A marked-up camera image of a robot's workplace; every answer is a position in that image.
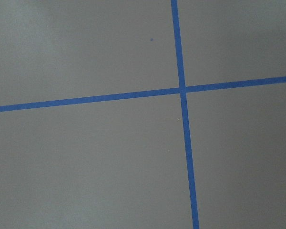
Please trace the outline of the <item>blue tape line crosswise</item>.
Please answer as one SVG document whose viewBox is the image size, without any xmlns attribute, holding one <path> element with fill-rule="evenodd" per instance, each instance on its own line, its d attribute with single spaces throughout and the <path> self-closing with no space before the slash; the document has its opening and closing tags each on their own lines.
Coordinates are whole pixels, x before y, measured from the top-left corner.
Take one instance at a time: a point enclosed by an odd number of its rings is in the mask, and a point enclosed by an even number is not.
<svg viewBox="0 0 286 229">
<path fill-rule="evenodd" d="M 260 85 L 277 84 L 277 83 L 286 83 L 286 76 L 226 82 L 226 83 L 212 83 L 212 84 L 187 86 L 184 91 L 186 93 L 194 93 L 194 92 L 202 92 L 202 91 L 213 91 L 213 90 L 222 90 L 222 89 L 230 89 L 230 88 L 260 86 Z M 55 107 L 55 106 L 65 106 L 65 105 L 74 105 L 74 104 L 96 103 L 96 102 L 134 99 L 134 98 L 143 98 L 143 97 L 153 97 L 153 96 L 160 96 L 160 95 L 172 95 L 172 94 L 179 94 L 181 91 L 182 90 L 179 88 L 166 88 L 166 89 L 158 89 L 158 90 L 150 90 L 150 91 L 98 95 L 98 96 L 42 101 L 42 102 L 33 102 L 33 103 L 24 103 L 24 104 L 10 104 L 10 105 L 0 106 L 0 112 L 37 109 L 37 108 Z"/>
</svg>

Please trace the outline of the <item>blue tape line lengthwise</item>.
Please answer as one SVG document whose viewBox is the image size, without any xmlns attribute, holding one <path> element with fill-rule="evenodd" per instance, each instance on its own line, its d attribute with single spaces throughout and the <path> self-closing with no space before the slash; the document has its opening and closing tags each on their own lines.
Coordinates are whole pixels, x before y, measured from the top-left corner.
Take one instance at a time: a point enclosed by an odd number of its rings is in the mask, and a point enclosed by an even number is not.
<svg viewBox="0 0 286 229">
<path fill-rule="evenodd" d="M 197 197 L 195 189 L 193 153 L 192 153 L 191 133 L 190 133 L 189 116 L 188 116 L 188 104 L 187 104 L 187 94 L 185 85 L 181 31 L 179 23 L 178 4 L 176 0 L 171 1 L 171 9 L 172 9 L 172 19 L 174 27 L 174 42 L 175 42 L 179 91 L 181 100 L 182 122 L 184 130 L 184 144 L 185 144 L 185 155 L 186 155 L 187 174 L 189 183 L 191 214 L 192 214 L 193 228 L 198 229 L 200 228 L 200 226 L 199 226 Z"/>
</svg>

